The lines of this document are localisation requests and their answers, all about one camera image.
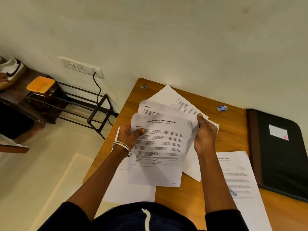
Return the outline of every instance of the white label on folder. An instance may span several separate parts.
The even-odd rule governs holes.
[[[269,125],[270,135],[276,136],[278,138],[289,140],[288,131],[279,127]]]

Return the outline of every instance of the power socket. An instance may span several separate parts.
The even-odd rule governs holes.
[[[73,59],[65,58],[58,56],[58,58],[62,61],[62,65],[66,68],[73,69],[82,73],[86,73],[88,75],[93,76],[94,72],[96,72],[95,77],[104,79],[104,75],[102,73],[101,68],[97,66],[91,66],[89,64],[78,62]]]

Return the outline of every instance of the black folder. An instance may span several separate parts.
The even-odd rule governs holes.
[[[298,124],[254,109],[247,116],[258,186],[308,202],[308,157]]]

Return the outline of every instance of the black metal rack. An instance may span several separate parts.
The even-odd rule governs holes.
[[[78,125],[81,125],[81,126],[90,128],[90,129],[94,129],[100,136],[102,136],[103,139],[105,139],[105,137],[101,134],[102,129],[104,128],[106,122],[109,121],[108,119],[109,119],[110,115],[113,115],[113,116],[115,116],[115,117],[118,116],[118,113],[115,113],[115,112],[113,111],[113,106],[112,106],[111,103],[110,103],[110,100],[109,100],[109,98],[108,98],[108,95],[107,95],[107,94],[105,94],[105,95],[100,95],[100,94],[97,94],[97,93],[94,93],[94,92],[91,92],[91,91],[87,91],[87,90],[85,90],[85,89],[81,89],[81,88],[78,88],[78,87],[75,87],[75,86],[72,86],[72,85],[69,85],[69,84],[62,83],[62,82],[57,82],[57,81],[56,81],[56,83],[57,83],[58,87],[59,87],[59,84],[61,84],[61,85],[68,86],[68,87],[71,87],[71,88],[74,88],[74,89],[78,89],[78,90],[80,90],[80,91],[83,91],[83,92],[86,92],[86,93],[90,93],[90,94],[99,96],[99,97],[101,97],[101,100],[100,100],[99,102],[93,101],[93,100],[90,100],[90,99],[87,99],[87,98],[84,98],[84,97],[81,97],[81,96],[78,96],[78,95],[75,95],[75,94],[72,94],[72,93],[65,92],[65,91],[63,91],[63,90],[60,89],[60,88],[59,88],[58,90],[62,93],[62,95],[59,95],[59,92],[58,92],[58,93],[55,93],[55,94],[53,94],[53,95],[51,96],[52,99],[57,99],[57,100],[59,100],[59,101],[65,102],[65,103],[67,103],[67,104],[76,105],[76,106],[79,106],[79,107],[81,107],[81,108],[84,108],[84,109],[87,109],[87,110],[92,111],[92,113],[90,114],[90,116],[89,116],[89,117],[86,117],[86,116],[82,116],[82,115],[80,115],[80,114],[78,114],[78,113],[75,113],[75,112],[72,112],[72,111],[69,111],[69,110],[65,110],[65,107],[66,107],[67,104],[66,104],[64,107],[59,107],[59,106],[57,106],[57,105],[55,105],[55,104],[50,104],[47,100],[44,100],[44,98],[42,98],[41,96],[37,96],[36,94],[34,94],[34,93],[32,93],[32,92],[26,97],[26,99],[27,99],[29,102],[30,102],[31,100],[35,100],[35,101],[38,101],[38,102],[40,102],[40,103],[45,104],[45,105],[46,105],[47,107],[49,107],[49,108],[58,109],[58,110],[60,110],[60,111],[62,111],[62,112],[70,113],[70,114],[72,114],[72,115],[75,115],[75,116],[78,116],[78,117],[80,117],[80,118],[86,119],[86,120],[87,120],[87,123],[88,123],[90,126],[84,125],[84,124],[79,123],[79,122],[75,122],[75,121],[73,121],[73,120],[69,120],[69,119],[67,119],[67,118],[60,117],[59,114],[60,114],[61,112],[59,112],[59,114],[58,114],[58,116],[57,116],[57,117],[60,118],[60,119],[63,119],[63,120],[66,120],[66,121],[69,121],[69,122],[72,122],[72,123],[75,123],[75,124],[78,124]],[[87,102],[83,102],[83,101],[80,101],[80,100],[77,100],[77,99],[68,97],[67,95],[70,95],[70,96],[77,97],[77,98],[82,99],[82,100],[86,100],[86,101],[92,102],[92,103],[94,103],[94,104],[96,104],[96,105],[94,105],[94,104],[89,104],[89,103],[87,103]],[[106,108],[101,107],[105,100],[108,101],[108,103],[109,103],[109,105],[110,105],[110,109],[106,109]],[[106,117],[105,117],[105,119],[104,119],[102,122],[94,119],[94,116],[95,116],[95,114],[96,114],[98,111],[103,112],[104,114],[106,114]],[[101,126],[97,129],[97,128],[95,128],[95,126],[92,124],[92,122],[100,123]]]

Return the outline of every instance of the navy top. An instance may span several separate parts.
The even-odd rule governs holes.
[[[74,203],[64,202],[40,227],[46,230],[99,230],[99,231],[145,231],[146,219],[149,230],[186,231],[197,230],[185,216],[153,202],[137,202],[114,207],[92,222],[85,212]],[[237,230],[248,228],[239,210],[222,210],[205,215],[207,231]]]

